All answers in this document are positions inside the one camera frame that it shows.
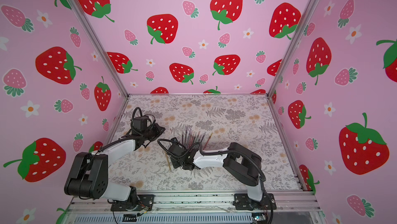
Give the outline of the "yellow pencil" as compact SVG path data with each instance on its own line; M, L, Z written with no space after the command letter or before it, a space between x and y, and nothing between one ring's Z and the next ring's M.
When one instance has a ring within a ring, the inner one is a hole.
M165 158L166 158L166 162L167 162L168 169L169 169L169 171L171 172L171 171L172 171L172 168L171 168L169 156L168 156L168 154L167 154L166 152L164 152L164 154L165 154Z

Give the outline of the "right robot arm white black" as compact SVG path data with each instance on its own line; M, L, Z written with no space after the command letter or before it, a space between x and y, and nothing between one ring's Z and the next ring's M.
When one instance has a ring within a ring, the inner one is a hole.
M246 186L249 199L262 201L266 177L262 171L262 158L258 154L236 142L224 149L213 151L203 150L200 142L189 148L176 139L172 139L170 143L170 148L165 149L165 152L171 157L175 169L193 171L209 167L224 168Z

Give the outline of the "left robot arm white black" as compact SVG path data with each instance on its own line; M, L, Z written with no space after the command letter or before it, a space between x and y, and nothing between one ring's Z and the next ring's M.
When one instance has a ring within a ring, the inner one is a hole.
M93 152L81 152L75 156L64 193L81 200L104 198L118 202L139 201L135 187L109 179L109 165L142 146L147 147L164 132L165 128L156 122L153 115L144 115L141 108L135 108L126 135Z

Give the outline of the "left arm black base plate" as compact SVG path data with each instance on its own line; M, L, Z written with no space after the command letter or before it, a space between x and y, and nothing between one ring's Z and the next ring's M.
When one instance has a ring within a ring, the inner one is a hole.
M151 211L155 200L155 195L134 195L130 196L127 201L114 200L111 206L113 212Z

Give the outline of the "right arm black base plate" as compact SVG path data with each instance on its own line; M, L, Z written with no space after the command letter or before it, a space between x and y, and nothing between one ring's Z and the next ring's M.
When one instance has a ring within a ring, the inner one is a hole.
M237 210L276 210L277 205L273 194L264 194L261 201L255 201L248 197L247 194L235 194L233 206Z

